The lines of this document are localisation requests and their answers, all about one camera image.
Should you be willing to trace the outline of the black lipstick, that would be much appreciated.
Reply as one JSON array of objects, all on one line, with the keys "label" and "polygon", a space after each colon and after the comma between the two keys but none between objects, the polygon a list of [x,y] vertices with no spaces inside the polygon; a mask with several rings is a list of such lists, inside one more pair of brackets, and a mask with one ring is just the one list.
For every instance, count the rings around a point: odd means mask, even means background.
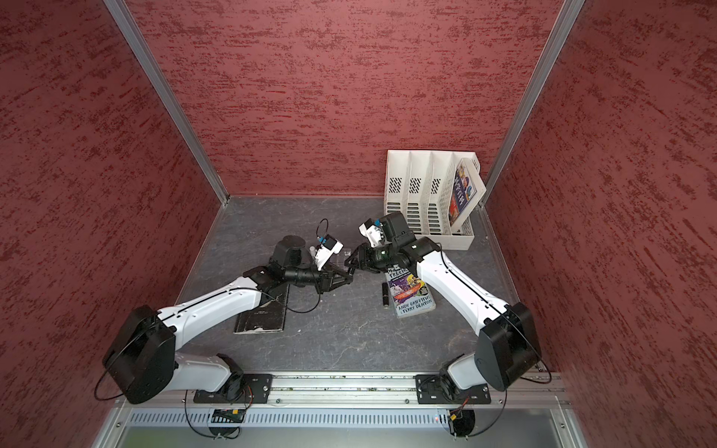
[{"label": "black lipstick", "polygon": [[389,303],[390,303],[390,291],[389,291],[389,286],[388,286],[388,283],[387,283],[387,282],[384,282],[384,283],[381,285],[381,290],[382,290],[382,306],[383,306],[384,308],[389,308]]}]

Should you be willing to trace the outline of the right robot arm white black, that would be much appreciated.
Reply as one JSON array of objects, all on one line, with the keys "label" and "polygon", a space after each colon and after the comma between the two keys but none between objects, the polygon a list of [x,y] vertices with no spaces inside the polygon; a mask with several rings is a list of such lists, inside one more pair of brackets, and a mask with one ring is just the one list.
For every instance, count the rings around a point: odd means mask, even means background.
[{"label": "right robot arm white black", "polygon": [[416,237],[400,212],[360,225],[366,239],[345,265],[385,273],[408,270],[446,299],[474,330],[478,342],[471,355],[447,364],[450,386],[467,390],[488,385],[506,391],[541,362],[534,317],[524,304],[511,305],[478,285],[450,261],[429,237]]}]

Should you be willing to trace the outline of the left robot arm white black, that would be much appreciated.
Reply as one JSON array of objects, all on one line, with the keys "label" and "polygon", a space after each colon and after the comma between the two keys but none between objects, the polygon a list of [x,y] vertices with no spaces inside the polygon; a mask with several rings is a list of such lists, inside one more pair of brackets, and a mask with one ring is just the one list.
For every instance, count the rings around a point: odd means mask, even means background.
[{"label": "left robot arm white black", "polygon": [[332,257],[342,250],[330,236],[314,248],[296,235],[284,237],[267,264],[250,269],[224,287],[203,296],[154,310],[134,309],[124,321],[103,359],[124,397],[141,404],[169,390],[205,391],[235,403],[246,396],[244,372],[229,356],[202,357],[182,348],[218,324],[280,299],[279,291],[311,286],[318,295],[348,285],[356,268],[341,268]]}]

